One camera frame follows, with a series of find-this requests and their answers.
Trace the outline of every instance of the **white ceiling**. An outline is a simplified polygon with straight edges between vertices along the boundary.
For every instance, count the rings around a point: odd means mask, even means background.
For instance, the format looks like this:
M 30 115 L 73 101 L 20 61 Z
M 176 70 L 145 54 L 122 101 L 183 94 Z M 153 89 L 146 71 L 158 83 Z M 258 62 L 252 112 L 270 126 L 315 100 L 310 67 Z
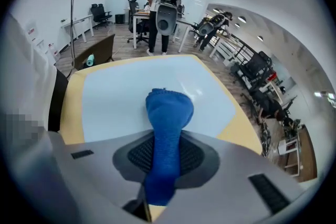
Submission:
M 220 8 L 224 11 L 231 12 L 233 14 L 232 22 L 234 24 L 239 23 L 239 25 L 241 26 L 241 30 L 247 31 L 253 36 L 263 36 L 263 32 L 267 32 L 269 36 L 278 40 L 280 43 L 288 44 L 290 46 L 300 44 L 300 42 L 293 35 L 291 35 L 281 26 L 249 10 L 238 7 L 209 4 L 209 11 L 212 11 L 214 8 Z M 247 23 L 244 24 L 243 22 L 238 20 L 239 16 L 244 16 Z

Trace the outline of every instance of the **gray plastic surface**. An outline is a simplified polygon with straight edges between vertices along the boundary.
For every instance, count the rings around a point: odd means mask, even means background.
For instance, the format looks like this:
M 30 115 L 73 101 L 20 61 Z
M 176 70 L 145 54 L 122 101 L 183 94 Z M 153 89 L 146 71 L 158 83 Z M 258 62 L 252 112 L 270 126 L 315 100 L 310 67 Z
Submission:
M 64 145 L 60 135 L 50 135 L 58 167 L 77 203 L 80 218 L 85 218 L 83 222 L 143 222 L 121 209 L 137 198 L 141 184 L 124 180 L 112 165 L 112 156 L 120 147 L 151 132 L 77 145 Z M 184 134 L 213 148 L 220 166 L 201 187 L 177 189 L 155 223 L 252 223 L 267 219 L 271 212 L 248 180 L 255 174 L 265 174 L 290 202 L 302 193 L 293 178 L 255 152 L 209 136 L 186 131 Z M 81 150 L 92 150 L 94 154 L 71 157 L 70 153 Z
M 168 4 L 161 4 L 156 12 L 156 27 L 163 36 L 169 36 L 174 31 L 177 20 L 176 7 Z
M 213 30 L 214 30 L 214 26 L 212 24 L 205 23 L 199 28 L 198 33 L 200 36 L 205 36 L 205 35 L 208 35 Z

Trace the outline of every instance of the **cable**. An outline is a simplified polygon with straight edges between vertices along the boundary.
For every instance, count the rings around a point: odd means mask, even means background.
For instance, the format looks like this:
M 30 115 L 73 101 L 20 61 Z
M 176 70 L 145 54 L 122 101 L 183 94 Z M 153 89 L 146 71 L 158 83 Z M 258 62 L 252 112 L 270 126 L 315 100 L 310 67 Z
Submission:
M 74 39 L 73 39 L 73 33 L 74 33 L 74 21 L 73 21 L 73 11 L 74 11 L 74 0 L 71 0 L 71 4 L 70 4 L 70 51 L 71 51 L 71 57 L 72 57 L 72 69 L 69 73 L 69 75 L 67 75 L 67 78 L 69 78 L 69 76 L 71 75 L 73 69 L 75 68 L 75 47 L 73 45 L 74 43 Z

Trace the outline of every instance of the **black vent slot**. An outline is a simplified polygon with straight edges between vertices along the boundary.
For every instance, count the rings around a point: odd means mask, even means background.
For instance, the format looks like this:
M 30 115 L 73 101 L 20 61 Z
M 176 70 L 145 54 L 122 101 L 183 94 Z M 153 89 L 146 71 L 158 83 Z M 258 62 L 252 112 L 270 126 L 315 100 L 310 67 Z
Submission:
M 82 157 L 85 157 L 85 156 L 89 156 L 91 154 L 93 154 L 93 151 L 86 150 L 86 151 L 75 152 L 75 153 L 72 153 L 71 155 L 74 159 L 79 159 L 79 158 L 82 158 Z
M 248 179 L 256 188 L 272 214 L 276 214 L 289 205 L 289 201 L 264 174 L 250 176 Z

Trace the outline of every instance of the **black shirt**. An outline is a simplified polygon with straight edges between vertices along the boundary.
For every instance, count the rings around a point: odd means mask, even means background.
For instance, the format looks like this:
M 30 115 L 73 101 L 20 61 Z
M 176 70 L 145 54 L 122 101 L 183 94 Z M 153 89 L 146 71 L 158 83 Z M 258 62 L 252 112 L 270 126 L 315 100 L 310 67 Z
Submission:
M 263 112 L 261 113 L 261 116 L 263 118 L 269 116 L 268 117 L 269 119 L 275 119 L 274 114 L 277 110 L 282 110 L 281 105 L 279 104 L 278 101 L 271 99 L 269 100 L 268 109 L 264 109 Z

